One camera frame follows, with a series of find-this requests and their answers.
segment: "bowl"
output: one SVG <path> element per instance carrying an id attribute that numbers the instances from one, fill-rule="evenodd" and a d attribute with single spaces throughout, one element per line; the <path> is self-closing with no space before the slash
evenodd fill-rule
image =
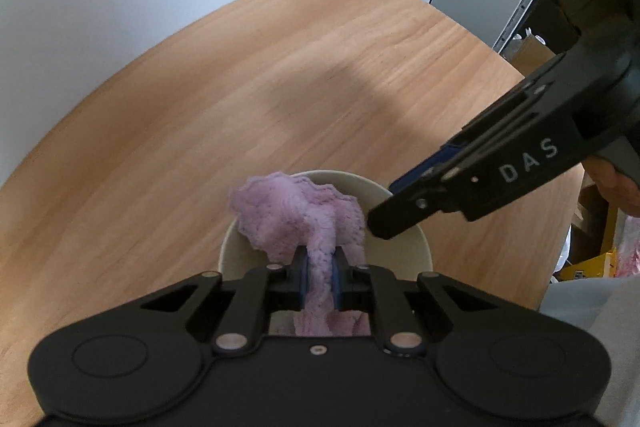
<path id="1" fill-rule="evenodd" d="M 331 184 L 342 194 L 355 196 L 365 216 L 391 196 L 391 192 L 382 185 L 350 172 L 307 171 L 293 176 L 307 176 L 316 185 Z M 433 269 L 427 239 L 418 225 L 388 241 L 374 237 L 366 230 L 364 251 L 367 264 L 388 268 L 397 279 L 415 280 L 418 273 Z M 226 230 L 220 248 L 218 271 L 224 279 L 242 279 L 248 270 L 267 264 L 267 254 L 252 248 L 249 240 L 238 232 L 238 220 L 234 220 Z"/>

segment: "purple towel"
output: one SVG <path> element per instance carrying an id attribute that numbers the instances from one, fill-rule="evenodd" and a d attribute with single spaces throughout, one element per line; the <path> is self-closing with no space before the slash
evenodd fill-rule
<path id="1" fill-rule="evenodd" d="M 282 172 L 249 178 L 231 197 L 238 230 L 272 263 L 290 264 L 298 245 L 308 252 L 309 288 L 305 309 L 294 316 L 300 337 L 368 335 L 362 312 L 337 312 L 331 292 L 332 254 L 344 250 L 350 264 L 365 263 L 364 215 L 353 196 L 333 185 Z"/>

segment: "wooden table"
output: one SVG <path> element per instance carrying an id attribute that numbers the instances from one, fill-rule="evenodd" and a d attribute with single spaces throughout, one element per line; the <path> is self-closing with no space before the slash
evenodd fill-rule
<path id="1" fill-rule="evenodd" d="M 0 190 L 3 425 L 39 418 L 26 362 L 49 331 L 216 266 L 248 176 L 388 184 L 520 78 L 420 0 L 239 0 L 137 58 Z M 536 306 L 580 178 L 476 223 L 432 217 L 436 270 Z"/>

